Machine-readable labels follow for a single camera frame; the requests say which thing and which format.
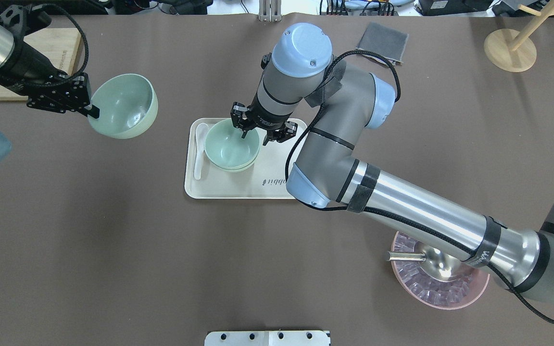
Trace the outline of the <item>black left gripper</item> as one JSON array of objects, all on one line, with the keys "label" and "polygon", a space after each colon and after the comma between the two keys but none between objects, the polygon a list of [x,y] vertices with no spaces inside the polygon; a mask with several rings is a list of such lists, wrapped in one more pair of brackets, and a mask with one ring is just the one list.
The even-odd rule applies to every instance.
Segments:
[{"label": "black left gripper", "polygon": [[[31,79],[29,73],[13,77],[11,69],[20,66],[18,55],[23,52],[24,37],[46,28],[51,19],[47,9],[55,9],[66,16],[81,35],[84,45],[84,60],[77,72],[68,76],[61,73],[49,73],[44,82],[37,77]],[[100,109],[91,105],[88,74],[84,72],[88,63],[88,42],[86,35],[71,15],[57,5],[9,6],[0,14],[0,24],[13,35],[13,48],[7,61],[0,66],[0,81],[9,90],[21,96],[27,96],[27,106],[50,112],[79,112],[88,118],[97,120]]]}]

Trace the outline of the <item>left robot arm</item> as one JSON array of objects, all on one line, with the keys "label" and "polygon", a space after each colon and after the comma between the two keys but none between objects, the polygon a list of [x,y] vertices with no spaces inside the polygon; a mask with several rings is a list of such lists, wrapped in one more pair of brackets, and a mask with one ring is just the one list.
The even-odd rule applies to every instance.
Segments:
[{"label": "left robot arm", "polygon": [[88,64],[88,42],[80,31],[84,45],[83,64],[73,74],[52,65],[49,59],[25,42],[25,37],[44,29],[52,22],[47,9],[69,17],[56,4],[9,6],[0,13],[0,86],[28,100],[27,107],[49,112],[78,112],[90,119],[101,111],[91,101]]}]

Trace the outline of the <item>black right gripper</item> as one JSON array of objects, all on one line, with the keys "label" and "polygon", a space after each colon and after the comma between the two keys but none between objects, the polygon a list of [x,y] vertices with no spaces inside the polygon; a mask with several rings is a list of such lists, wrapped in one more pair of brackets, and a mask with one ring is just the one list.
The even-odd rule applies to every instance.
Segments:
[{"label": "black right gripper", "polygon": [[269,141],[283,143],[295,137],[298,124],[289,121],[290,114],[277,115],[269,112],[260,104],[259,97],[254,96],[251,105],[245,107],[244,104],[235,101],[230,111],[233,127],[242,131],[241,138],[256,127],[267,131],[264,137],[263,145]]}]

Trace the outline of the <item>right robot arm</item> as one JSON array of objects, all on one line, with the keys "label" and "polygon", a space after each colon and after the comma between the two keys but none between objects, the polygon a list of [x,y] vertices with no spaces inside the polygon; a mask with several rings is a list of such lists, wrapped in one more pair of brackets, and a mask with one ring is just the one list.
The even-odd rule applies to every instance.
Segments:
[{"label": "right robot arm", "polygon": [[262,128],[268,141],[293,138],[289,120],[302,100],[319,107],[298,142],[302,149],[285,164],[286,188],[306,206],[368,215],[425,245],[452,256],[464,267],[493,273],[510,293],[541,319],[529,299],[554,304],[554,205],[540,230],[513,230],[424,190],[379,167],[356,159],[363,129],[380,127],[400,99],[374,74],[347,66],[345,57],[375,52],[351,50],[333,55],[329,37],[310,23],[289,26],[270,53],[251,105],[235,102],[234,127],[244,133]]}]

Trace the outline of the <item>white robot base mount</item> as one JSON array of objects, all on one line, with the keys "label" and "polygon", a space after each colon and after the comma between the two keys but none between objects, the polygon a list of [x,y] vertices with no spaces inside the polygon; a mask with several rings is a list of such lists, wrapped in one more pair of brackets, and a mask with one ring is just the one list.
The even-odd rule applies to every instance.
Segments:
[{"label": "white robot base mount", "polygon": [[205,346],[331,346],[330,332],[321,330],[214,331]]}]

